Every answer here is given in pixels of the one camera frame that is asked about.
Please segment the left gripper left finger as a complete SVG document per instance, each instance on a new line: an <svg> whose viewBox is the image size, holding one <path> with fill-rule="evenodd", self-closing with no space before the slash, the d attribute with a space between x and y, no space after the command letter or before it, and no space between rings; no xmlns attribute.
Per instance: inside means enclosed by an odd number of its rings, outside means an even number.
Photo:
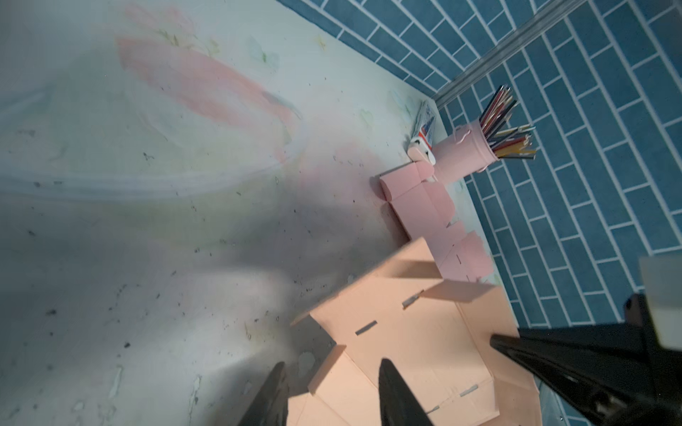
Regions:
<svg viewBox="0 0 682 426"><path fill-rule="evenodd" d="M283 361L264 381L238 426L285 426L289 415L289 378Z"/></svg>

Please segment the orange paper box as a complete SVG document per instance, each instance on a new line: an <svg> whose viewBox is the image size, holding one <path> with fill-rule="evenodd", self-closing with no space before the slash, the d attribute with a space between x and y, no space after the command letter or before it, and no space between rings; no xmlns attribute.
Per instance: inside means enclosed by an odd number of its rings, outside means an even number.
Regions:
<svg viewBox="0 0 682 426"><path fill-rule="evenodd" d="M502 287L440 275L412 241L310 312L333 339L290 425L377 425L379 368L390 360L435 425L538 425L533 376L489 341L516 337Z"/></svg>

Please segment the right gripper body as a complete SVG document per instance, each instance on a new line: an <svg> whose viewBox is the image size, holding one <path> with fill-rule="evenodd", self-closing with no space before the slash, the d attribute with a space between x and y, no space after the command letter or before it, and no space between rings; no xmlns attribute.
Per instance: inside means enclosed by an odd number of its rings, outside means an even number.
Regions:
<svg viewBox="0 0 682 426"><path fill-rule="evenodd" d="M489 343L594 425L681 423L681 257L639 259L622 323L522 328Z"/></svg>

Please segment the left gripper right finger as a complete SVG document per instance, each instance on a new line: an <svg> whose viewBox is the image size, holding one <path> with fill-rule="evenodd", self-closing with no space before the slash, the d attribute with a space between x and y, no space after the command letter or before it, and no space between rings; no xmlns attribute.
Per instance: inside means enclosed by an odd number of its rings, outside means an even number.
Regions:
<svg viewBox="0 0 682 426"><path fill-rule="evenodd" d="M383 426L433 426L394 363L383 359L378 376L380 418Z"/></svg>

